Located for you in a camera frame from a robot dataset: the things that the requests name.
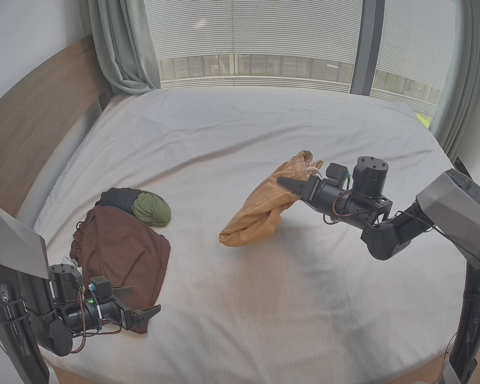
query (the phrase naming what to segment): green clothing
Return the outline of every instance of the green clothing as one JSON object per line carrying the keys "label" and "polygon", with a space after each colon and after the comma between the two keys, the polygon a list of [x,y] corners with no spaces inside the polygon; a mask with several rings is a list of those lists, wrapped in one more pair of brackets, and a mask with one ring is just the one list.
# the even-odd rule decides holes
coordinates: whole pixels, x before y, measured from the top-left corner
{"label": "green clothing", "polygon": [[171,218],[168,204],[160,196],[141,192],[132,205],[133,215],[148,226],[164,227]]}

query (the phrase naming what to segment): wooden headboard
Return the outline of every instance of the wooden headboard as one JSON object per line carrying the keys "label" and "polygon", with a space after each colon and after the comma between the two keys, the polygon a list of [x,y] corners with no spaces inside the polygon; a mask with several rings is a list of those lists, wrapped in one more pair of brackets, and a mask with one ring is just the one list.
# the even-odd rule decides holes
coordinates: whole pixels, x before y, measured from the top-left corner
{"label": "wooden headboard", "polygon": [[39,65],[0,98],[0,207],[16,217],[43,165],[104,91],[92,35]]}

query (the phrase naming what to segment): white bed sheet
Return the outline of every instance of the white bed sheet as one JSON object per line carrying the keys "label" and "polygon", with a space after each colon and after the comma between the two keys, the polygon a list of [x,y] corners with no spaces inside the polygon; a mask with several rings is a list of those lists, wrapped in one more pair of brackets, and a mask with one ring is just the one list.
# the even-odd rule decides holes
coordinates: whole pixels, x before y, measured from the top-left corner
{"label": "white bed sheet", "polygon": [[442,353],[456,331],[465,261],[435,232],[388,261],[360,230],[327,226],[305,204],[271,238],[229,248],[218,234],[249,193],[301,149],[347,165],[390,165],[393,212],[451,168],[403,104],[273,87],[157,90],[119,98],[85,138],[35,225],[50,264],[100,193],[160,194],[171,244],[148,333],[87,340],[67,370],[99,383],[381,383]]}

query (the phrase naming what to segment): folded clothing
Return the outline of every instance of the folded clothing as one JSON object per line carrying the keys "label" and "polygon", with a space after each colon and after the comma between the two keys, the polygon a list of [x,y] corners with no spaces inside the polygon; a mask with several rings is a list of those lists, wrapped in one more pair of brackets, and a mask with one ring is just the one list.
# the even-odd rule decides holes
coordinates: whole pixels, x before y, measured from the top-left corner
{"label": "folded clothing", "polygon": [[155,193],[132,188],[110,188],[102,192],[95,206],[113,206],[125,211],[145,224],[164,227],[171,219],[167,202]]}
{"label": "folded clothing", "polygon": [[312,163],[312,160],[310,151],[301,151],[262,181],[247,198],[242,209],[220,232],[220,242],[229,247],[240,247],[273,235],[276,226],[280,224],[280,214],[300,199],[278,184],[277,179],[286,177],[307,181],[324,163],[322,160]]}
{"label": "folded clothing", "polygon": [[[113,206],[96,206],[73,234],[75,259],[85,288],[90,278],[105,276],[113,286],[132,286],[121,300],[132,310],[155,305],[165,277],[170,243],[132,215]],[[136,327],[143,334],[147,325]]]}

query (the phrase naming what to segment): curtain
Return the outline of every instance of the curtain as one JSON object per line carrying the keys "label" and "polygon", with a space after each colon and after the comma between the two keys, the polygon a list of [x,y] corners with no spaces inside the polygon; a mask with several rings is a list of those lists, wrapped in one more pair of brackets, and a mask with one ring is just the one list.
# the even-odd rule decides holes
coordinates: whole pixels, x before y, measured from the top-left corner
{"label": "curtain", "polygon": [[454,160],[480,93],[480,4],[457,0],[455,45],[431,132]]}
{"label": "curtain", "polygon": [[141,0],[88,0],[96,55],[114,93],[160,88],[160,75]]}

